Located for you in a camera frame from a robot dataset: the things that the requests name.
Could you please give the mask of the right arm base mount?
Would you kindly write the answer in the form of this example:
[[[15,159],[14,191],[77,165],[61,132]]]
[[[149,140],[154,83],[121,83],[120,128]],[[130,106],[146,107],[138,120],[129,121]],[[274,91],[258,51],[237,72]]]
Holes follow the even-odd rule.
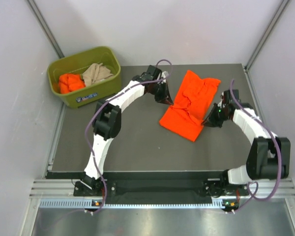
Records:
[[[230,184],[226,176],[221,175],[216,179],[207,179],[203,182],[207,195],[218,198],[222,196],[247,196],[248,192],[244,184]]]

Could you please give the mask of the orange t-shirt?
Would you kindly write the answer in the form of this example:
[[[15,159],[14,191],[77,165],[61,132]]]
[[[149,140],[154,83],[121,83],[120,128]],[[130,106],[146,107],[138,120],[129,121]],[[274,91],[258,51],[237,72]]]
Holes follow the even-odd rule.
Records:
[[[188,70],[180,88],[159,124],[194,142],[203,129],[202,122],[218,91],[221,81],[216,78],[200,78]]]

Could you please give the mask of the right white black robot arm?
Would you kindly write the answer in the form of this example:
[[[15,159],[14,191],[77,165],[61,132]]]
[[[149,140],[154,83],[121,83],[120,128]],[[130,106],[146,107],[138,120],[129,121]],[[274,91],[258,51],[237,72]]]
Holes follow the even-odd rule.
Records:
[[[291,142],[288,138],[272,134],[281,152],[281,167],[278,153],[270,134],[259,124],[260,119],[248,103],[215,103],[206,119],[202,122],[207,127],[222,127],[223,122],[231,120],[244,133],[251,144],[246,164],[225,170],[220,190],[227,195],[237,190],[238,185],[247,184],[253,180],[277,179],[278,170],[282,179],[289,176]]]

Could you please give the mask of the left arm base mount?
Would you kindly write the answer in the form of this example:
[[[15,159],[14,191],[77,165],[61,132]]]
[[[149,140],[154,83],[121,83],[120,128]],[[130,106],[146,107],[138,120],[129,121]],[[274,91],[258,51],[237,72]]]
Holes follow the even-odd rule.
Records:
[[[103,197],[105,194],[103,181],[100,178],[89,177],[85,172],[74,186],[75,197]]]

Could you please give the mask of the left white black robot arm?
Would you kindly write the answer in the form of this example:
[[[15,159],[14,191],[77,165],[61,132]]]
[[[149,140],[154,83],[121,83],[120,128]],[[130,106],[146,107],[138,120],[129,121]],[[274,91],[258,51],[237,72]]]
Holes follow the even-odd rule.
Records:
[[[168,81],[161,78],[156,81],[130,81],[117,95],[104,100],[99,104],[96,112],[87,125],[93,126],[93,144],[87,140],[90,148],[90,157],[85,172],[90,179],[85,183],[85,190],[91,195],[101,191],[102,184],[99,178],[103,175],[103,167],[109,146],[121,130],[122,112],[136,99],[146,93],[154,95],[157,103],[172,105],[168,89]]]

